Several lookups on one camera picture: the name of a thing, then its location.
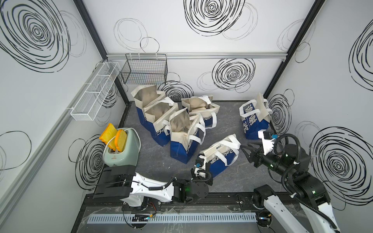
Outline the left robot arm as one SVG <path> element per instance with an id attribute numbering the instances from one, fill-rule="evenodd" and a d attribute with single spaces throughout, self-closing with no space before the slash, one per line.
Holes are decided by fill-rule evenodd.
<path id="1" fill-rule="evenodd" d="M 140 207 L 146 199 L 161 203 L 190 203 L 206 198 L 212 174 L 200 168 L 192 168 L 191 174 L 190 180 L 172 177 L 161 182 L 140 175 L 132 165 L 106 167 L 96 184 L 93 198 L 117 198 L 130 207 Z"/>

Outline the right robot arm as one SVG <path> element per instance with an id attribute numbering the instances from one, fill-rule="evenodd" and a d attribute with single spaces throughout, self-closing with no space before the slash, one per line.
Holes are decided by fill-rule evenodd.
<path id="1" fill-rule="evenodd" d="M 282 151 L 277 151 L 281 137 L 262 141 L 262 146 L 256 148 L 253 144 L 241 147 L 249 163 L 256 168 L 266 166 L 281 176 L 281 184 L 293 200 L 299 202 L 306 213 L 311 227 L 316 233 L 338 233 L 338 227 L 330 197 L 322 181 L 309 173 L 310 157 L 302 149 L 301 143 L 294 135 L 285 134 L 285 138 L 294 139 L 294 144 L 284 145 Z M 269 185 L 254 189 L 253 205 L 257 209 L 267 209 L 283 228 L 291 233 L 305 233 L 306 228 L 283 205 Z"/>

